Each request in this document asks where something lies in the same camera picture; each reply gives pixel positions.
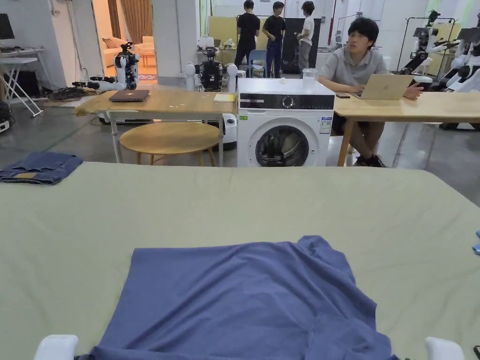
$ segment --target doorway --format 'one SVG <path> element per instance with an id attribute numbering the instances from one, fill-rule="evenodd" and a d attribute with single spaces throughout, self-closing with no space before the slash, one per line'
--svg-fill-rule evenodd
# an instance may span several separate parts
<path id="1" fill-rule="evenodd" d="M 105 76 L 116 76 L 115 57 L 121 45 L 140 58 L 139 84 L 156 84 L 153 19 L 149 0 L 92 0 Z"/>

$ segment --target blue chair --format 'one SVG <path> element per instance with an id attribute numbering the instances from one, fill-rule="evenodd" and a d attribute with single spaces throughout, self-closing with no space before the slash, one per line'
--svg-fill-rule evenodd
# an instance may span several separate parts
<path id="1" fill-rule="evenodd" d="M 264 71 L 264 77 L 266 74 L 266 66 L 267 66 L 267 50 L 252 50 L 250 51 L 250 55 L 248 57 L 249 64 L 248 64 L 248 72 L 250 77 L 253 77 L 253 70 L 263 70 Z M 260 60 L 262 61 L 263 65 L 257 65 L 254 64 L 253 62 L 255 60 Z"/>

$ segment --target gray polo shirt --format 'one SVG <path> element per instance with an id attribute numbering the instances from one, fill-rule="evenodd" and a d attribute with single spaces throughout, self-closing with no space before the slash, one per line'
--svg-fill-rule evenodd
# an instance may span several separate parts
<path id="1" fill-rule="evenodd" d="M 360 64 L 355 66 L 348 49 L 341 48 L 330 55 L 319 75 L 338 84 L 356 86 L 366 85 L 373 74 L 389 73 L 379 51 L 369 50 Z"/>

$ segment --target person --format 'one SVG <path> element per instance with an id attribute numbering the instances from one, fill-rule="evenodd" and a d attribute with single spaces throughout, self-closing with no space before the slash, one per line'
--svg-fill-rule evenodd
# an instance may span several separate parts
<path id="1" fill-rule="evenodd" d="M 247 64 L 249 64 L 250 52 L 256 47 L 255 36 L 260 33 L 260 19 L 253 14 L 253 1 L 246 0 L 243 8 L 245 13 L 240 15 L 237 20 L 237 34 L 240 34 L 234 61 L 237 67 L 241 65 L 244 57 L 247 57 Z"/>
<path id="2" fill-rule="evenodd" d="M 269 16 L 264 23 L 262 32 L 268 36 L 267 41 L 267 77 L 270 77 L 272 62 L 275 68 L 275 77 L 280 77 L 282 64 L 282 40 L 285 35 L 285 20 L 280 16 L 285 5 L 280 1 L 273 4 L 273 15 Z"/>
<path id="3" fill-rule="evenodd" d="M 378 33 L 375 21 L 364 17 L 354 20 L 348 29 L 347 46 L 331 54 L 320 70 L 318 81 L 334 92 L 358 93 L 365 88 L 373 74 L 389 74 L 381 53 L 372 50 Z M 404 97 L 416 100 L 423 91 L 418 85 L 410 86 Z M 346 122 L 346 118 L 335 114 L 332 131 L 337 135 L 343 135 Z M 360 153 L 355 166 L 386 167 L 376 154 L 384 126 L 384 122 L 353 124 L 350 145 Z"/>
<path id="4" fill-rule="evenodd" d="M 301 6 L 303 10 L 303 15 L 305 16 L 305 21 L 303 22 L 303 29 L 301 34 L 297 36 L 299 44 L 299 68 L 300 72 L 308 68 L 308 57 L 310 55 L 310 48 L 312 47 L 312 37 L 313 29 L 315 24 L 313 22 L 313 10 L 315 10 L 315 5 L 313 1 L 306 1 Z"/>

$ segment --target washing machine knob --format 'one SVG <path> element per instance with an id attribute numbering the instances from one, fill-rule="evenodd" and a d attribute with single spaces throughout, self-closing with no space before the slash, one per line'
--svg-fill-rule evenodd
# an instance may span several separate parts
<path id="1" fill-rule="evenodd" d="M 284 108 L 290 109 L 293 106 L 293 98 L 286 96 L 282 99 L 282 105 Z"/>

